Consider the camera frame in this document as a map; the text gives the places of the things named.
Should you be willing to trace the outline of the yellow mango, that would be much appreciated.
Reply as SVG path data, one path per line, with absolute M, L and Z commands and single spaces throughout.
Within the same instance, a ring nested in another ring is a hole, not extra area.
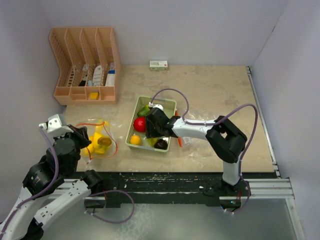
M 89 137 L 91 143 L 83 148 L 80 152 L 83 157 L 93 157 L 94 154 L 104 155 L 108 148 L 112 145 L 112 140 L 109 136 L 99 133 Z

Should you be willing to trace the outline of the clear zip bag orange zipper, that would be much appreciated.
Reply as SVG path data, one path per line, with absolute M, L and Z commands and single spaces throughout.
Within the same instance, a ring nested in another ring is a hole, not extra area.
M 102 118 L 91 118 L 76 124 L 86 127 L 91 143 L 80 152 L 81 159 L 90 164 L 93 160 L 105 160 L 114 157 L 118 152 L 118 144 L 110 124 Z

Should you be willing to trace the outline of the yellow star fruit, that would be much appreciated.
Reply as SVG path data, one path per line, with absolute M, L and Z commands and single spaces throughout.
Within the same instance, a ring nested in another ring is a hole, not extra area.
M 148 142 L 148 144 L 149 144 L 151 147 L 156 148 L 157 145 L 158 145 L 159 140 L 160 140 L 160 139 L 157 138 L 157 137 L 152 137 L 152 138 L 148 138 L 148 139 L 147 139 L 147 142 Z

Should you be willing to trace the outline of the yellow banana bunch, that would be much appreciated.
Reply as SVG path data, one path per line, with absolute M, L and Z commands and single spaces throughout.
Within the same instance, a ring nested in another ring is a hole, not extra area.
M 101 134 L 108 136 L 110 130 L 110 124 L 106 120 L 98 119 L 95 125 L 94 134 Z

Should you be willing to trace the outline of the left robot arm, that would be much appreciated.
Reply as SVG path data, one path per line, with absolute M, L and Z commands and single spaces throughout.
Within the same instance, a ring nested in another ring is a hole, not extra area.
M 50 204 L 43 205 L 65 182 L 65 178 L 76 171 L 81 149 L 92 143 L 87 133 L 88 126 L 86 122 L 79 127 L 66 124 L 59 114 L 39 124 L 38 129 L 49 148 L 29 169 L 18 199 L 0 224 L 2 240 L 39 240 L 52 222 L 80 200 L 113 192 L 103 190 L 103 179 L 95 170 L 87 170 L 68 191 Z

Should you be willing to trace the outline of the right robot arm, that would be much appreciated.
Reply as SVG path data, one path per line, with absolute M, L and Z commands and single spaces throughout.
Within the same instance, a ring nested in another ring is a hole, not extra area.
M 223 115 L 208 123 L 191 121 L 181 116 L 168 117 L 153 107 L 145 117 L 147 138 L 195 138 L 207 141 L 223 162 L 222 190 L 228 196 L 240 190 L 240 159 L 246 148 L 247 136 Z

